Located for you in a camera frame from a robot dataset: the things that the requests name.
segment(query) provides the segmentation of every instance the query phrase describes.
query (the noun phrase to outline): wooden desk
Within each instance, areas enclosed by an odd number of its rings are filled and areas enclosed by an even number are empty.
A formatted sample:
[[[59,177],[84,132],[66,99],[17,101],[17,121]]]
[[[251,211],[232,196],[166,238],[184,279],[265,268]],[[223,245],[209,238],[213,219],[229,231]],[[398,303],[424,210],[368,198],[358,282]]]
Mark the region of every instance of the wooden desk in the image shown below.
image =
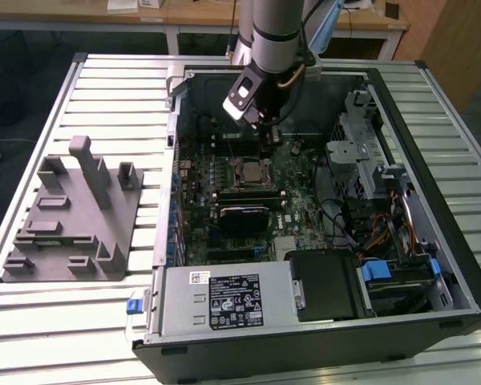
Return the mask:
[[[391,60],[408,21],[380,16],[385,14],[385,0],[376,0],[374,10],[357,10],[342,13],[338,19],[335,38],[381,39],[383,43],[379,59]],[[170,0],[168,23],[172,33],[229,33],[232,22],[233,1],[228,0]],[[238,12],[235,25],[238,23]]]
[[[376,12],[352,12],[351,23],[349,15],[342,14],[333,36],[382,39],[379,58],[392,59],[408,23],[380,16],[384,2],[377,0]],[[232,7],[224,0],[165,0],[160,10],[141,7],[137,14],[107,14],[107,0],[0,0],[0,29],[162,32],[169,54],[178,55],[179,33],[228,34]]]

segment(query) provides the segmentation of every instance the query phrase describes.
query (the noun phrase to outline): table leg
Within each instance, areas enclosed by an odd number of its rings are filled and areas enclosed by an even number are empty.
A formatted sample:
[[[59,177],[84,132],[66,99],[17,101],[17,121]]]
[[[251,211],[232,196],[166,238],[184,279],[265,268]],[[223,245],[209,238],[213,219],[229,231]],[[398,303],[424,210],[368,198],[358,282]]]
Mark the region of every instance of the table leg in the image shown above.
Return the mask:
[[[180,50],[178,48],[178,26],[166,26],[166,39],[168,41],[168,53],[170,55],[178,55]]]
[[[392,30],[383,43],[382,50],[379,52],[378,60],[392,60],[395,51],[398,49],[399,41],[401,41],[402,31]]]

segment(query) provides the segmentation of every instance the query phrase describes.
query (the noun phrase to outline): motherboard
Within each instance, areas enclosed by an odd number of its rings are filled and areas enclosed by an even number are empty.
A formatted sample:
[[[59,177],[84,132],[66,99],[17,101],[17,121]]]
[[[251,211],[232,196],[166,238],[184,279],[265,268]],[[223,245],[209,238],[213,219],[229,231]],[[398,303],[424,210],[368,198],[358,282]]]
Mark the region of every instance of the motherboard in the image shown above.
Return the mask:
[[[231,142],[230,156],[214,146],[182,150],[186,265],[280,261],[294,249],[325,248],[313,194],[317,150],[286,139],[260,159]]]

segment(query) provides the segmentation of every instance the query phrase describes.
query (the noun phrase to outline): metal bracket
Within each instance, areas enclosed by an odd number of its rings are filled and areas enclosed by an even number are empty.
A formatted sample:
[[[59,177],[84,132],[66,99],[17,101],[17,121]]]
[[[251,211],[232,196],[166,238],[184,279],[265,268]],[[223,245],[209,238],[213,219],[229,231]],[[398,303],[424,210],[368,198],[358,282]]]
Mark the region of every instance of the metal bracket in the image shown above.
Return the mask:
[[[185,87],[185,66],[182,64],[172,64],[168,67],[166,74],[166,91],[168,96],[175,96]]]
[[[337,164],[352,164],[359,160],[368,160],[369,152],[362,145],[358,146],[348,140],[331,141],[326,144],[329,158]]]
[[[303,292],[303,284],[300,280],[294,279],[292,282],[292,290],[294,294],[294,301],[296,302],[296,308],[302,310],[306,308],[305,295]]]

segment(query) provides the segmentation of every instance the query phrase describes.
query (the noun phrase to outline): cable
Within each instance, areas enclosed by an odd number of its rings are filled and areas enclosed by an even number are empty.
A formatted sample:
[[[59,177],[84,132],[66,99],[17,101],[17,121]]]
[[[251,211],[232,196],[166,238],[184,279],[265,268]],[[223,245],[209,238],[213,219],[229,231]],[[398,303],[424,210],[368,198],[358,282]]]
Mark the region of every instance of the cable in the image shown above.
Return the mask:
[[[349,8],[345,8],[344,6],[342,8],[347,10],[347,13],[350,16],[350,39],[351,39],[353,37],[353,23],[351,22],[351,10]]]
[[[232,12],[232,22],[230,23],[230,35],[228,37],[228,45],[226,46],[226,54],[230,55],[232,49],[232,33],[233,33],[233,23],[235,22],[235,8],[237,5],[237,0],[233,0],[233,12]]]
[[[342,213],[338,213],[335,217],[333,217],[334,220],[337,220],[337,218],[340,217],[341,215],[342,215]],[[333,243],[333,240],[334,240],[335,237],[337,236],[337,235],[335,234],[336,230],[337,230],[337,228],[334,226],[334,227],[333,227],[333,235],[331,236],[331,243]]]
[[[335,198],[326,198],[326,199],[323,199],[319,205],[322,207],[322,205],[326,202],[332,202],[334,204],[336,204],[337,206],[339,207],[342,207],[344,205],[344,202],[341,201],[340,199],[335,199]]]
[[[315,11],[319,8],[319,6],[321,6],[321,4],[324,2],[324,0],[317,0],[317,2],[315,3],[315,6],[313,6],[309,13],[306,14],[305,18],[303,19],[303,25],[306,26],[306,23],[310,20],[310,18],[313,16],[313,14],[315,13]]]
[[[294,83],[296,83],[296,80],[299,79],[299,77],[303,74],[303,71],[306,69],[305,64],[301,64],[299,68],[297,69],[296,72],[293,73],[292,77],[287,80],[285,83],[276,83],[276,87],[279,90],[286,90],[290,88]]]
[[[38,143],[37,140],[31,140],[31,139],[0,139],[0,142],[27,142],[27,143]]]

